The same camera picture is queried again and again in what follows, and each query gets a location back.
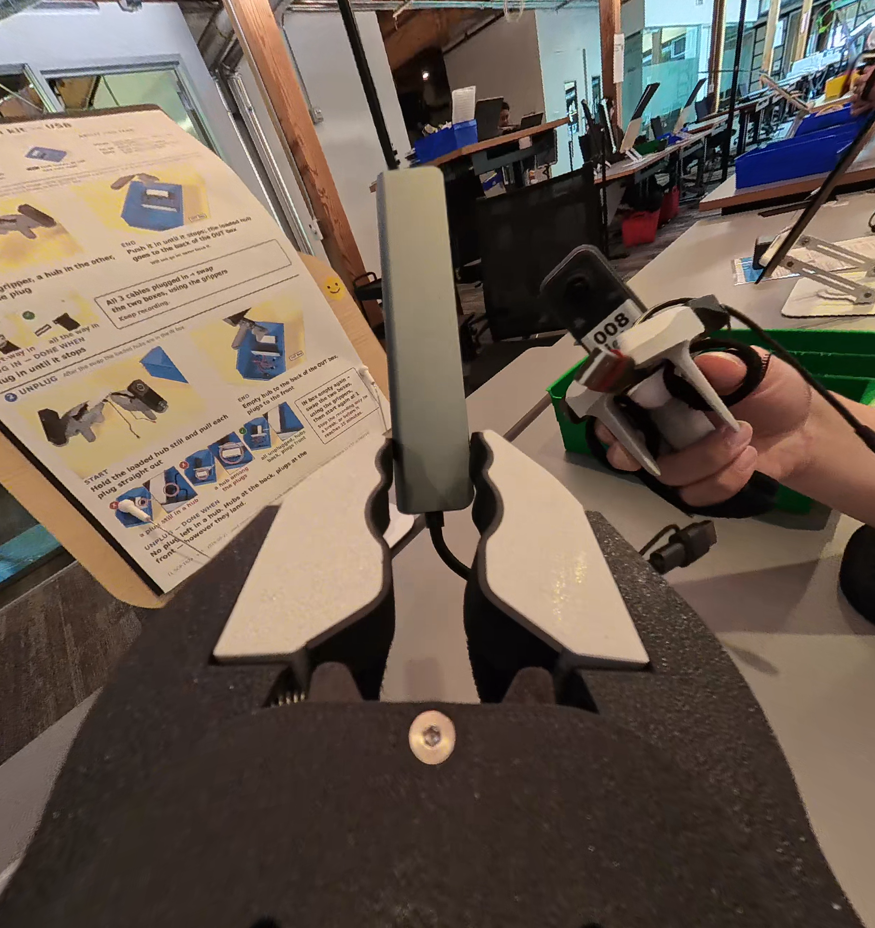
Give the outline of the wooden pillar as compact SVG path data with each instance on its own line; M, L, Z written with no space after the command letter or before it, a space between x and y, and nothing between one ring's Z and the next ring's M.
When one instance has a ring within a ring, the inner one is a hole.
M224 1L232 28L255 74L265 104L292 152L331 267L345 284L366 277L366 266L317 137L281 26L268 1Z

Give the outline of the grey usb hub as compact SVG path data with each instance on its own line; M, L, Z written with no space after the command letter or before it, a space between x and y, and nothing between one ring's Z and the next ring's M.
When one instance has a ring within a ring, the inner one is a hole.
M471 431L443 173L381 174L376 208L397 507L466 509Z

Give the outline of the black slanted board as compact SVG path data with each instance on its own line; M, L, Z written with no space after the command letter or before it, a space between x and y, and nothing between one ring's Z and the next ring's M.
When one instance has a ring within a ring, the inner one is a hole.
M772 273L784 263L786 257L789 255L790 249L798 243L817 212L832 198L838 185L843 180L844 175L858 158L861 151L870 143L874 135L875 110L868 116L867 121L863 123L860 132L853 142L842 151L835 167L805 204L801 215L795 220L791 227L783 230L774 238L759 256L757 266L760 270L759 277L757 277L756 280L757 282L771 277Z

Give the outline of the person's right hand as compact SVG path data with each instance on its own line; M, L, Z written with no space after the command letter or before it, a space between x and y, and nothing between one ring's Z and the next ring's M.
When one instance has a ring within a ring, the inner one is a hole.
M659 460L663 485L694 507L724 503L756 472L818 498L828 484L818 462L817 399L790 365L766 354L765 376L733 408L738 431L724 426Z

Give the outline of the instruction poster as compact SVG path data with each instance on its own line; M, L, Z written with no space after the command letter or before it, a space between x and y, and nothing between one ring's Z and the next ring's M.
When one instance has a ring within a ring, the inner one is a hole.
M0 121L0 427L157 594L387 434L298 253L157 107Z

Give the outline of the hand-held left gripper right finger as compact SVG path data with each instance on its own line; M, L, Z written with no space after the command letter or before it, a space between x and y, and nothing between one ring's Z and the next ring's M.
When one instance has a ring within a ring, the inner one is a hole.
M643 670L644 644L582 504L501 435L471 437L476 588L572 668Z

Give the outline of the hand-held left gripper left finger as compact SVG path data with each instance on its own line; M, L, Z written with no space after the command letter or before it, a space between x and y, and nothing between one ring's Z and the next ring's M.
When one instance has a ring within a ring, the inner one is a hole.
M230 664L283 664L298 682L339 663L382 682L395 634L389 499L393 447L365 437L287 493L213 651Z

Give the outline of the black office chair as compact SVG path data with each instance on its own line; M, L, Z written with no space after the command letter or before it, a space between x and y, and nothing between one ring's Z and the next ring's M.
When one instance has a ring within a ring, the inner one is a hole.
M593 169L476 204L485 312L494 342L556 331L539 299L540 285L576 247L604 249L606 219Z

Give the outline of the wooden standing desk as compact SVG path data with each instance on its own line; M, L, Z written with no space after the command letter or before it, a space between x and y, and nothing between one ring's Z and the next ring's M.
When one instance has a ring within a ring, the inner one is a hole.
M426 162L412 160L410 167L431 165L439 168L446 181L466 173L477 178L501 170L511 169L514 187L526 185L526 173L539 164L539 156L548 149L556 152L557 131L568 125L568 118L540 123L490 140L466 145Z

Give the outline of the black floor pole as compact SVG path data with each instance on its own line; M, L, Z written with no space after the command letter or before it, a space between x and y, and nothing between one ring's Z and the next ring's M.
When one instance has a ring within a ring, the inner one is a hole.
M359 31L359 24L349 1L337 1L336 3L358 71L363 94L373 120L375 133L384 155L386 168L396 170L399 168L397 152L388 133L384 112Z

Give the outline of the white board stand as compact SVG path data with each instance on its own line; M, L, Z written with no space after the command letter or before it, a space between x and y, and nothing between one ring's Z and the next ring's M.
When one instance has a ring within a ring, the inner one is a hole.
M786 319L875 318L875 236L834 243L803 235L780 268L796 278Z

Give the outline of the blue plastic bin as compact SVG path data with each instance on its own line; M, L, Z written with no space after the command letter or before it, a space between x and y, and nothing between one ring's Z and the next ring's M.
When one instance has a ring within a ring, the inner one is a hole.
M449 124L426 133L413 144L415 159L420 164L438 160L454 151L479 141L476 120Z
M861 130L861 123L848 122L819 132L769 142L746 152L735 161L735 186L737 189L750 189L828 174Z

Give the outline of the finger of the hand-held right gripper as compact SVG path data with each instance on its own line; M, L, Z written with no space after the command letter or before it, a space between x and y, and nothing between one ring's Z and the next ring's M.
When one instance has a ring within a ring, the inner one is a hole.
M577 421L605 424L617 441L654 477L660 476L643 434L617 405L617 397L634 385L636 366L623 354L590 354L574 374L564 401Z
M735 433L741 428L693 359L691 344L704 332L698 315L686 306L664 309L628 331L628 357L643 373L628 398L650 414L663 437L708 435L713 423L709 413ZM695 392L706 411L672 394L666 384L669 372Z

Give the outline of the green plastic bin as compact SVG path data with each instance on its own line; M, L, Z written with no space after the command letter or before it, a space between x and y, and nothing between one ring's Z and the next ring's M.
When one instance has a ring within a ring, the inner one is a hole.
M774 330L771 334L829 391L875 407L875 331ZM566 403L567 390L580 367L581 363L574 363L547 388L565 452L586 459L601 472L645 485L686 514L710 519L822 517L823 504L762 477L752 478L731 502L688 508L679 505L674 491L659 489L650 475L637 477L616 470L606 461L605 450L594 435L593 427L586 424L585 418L571 412Z

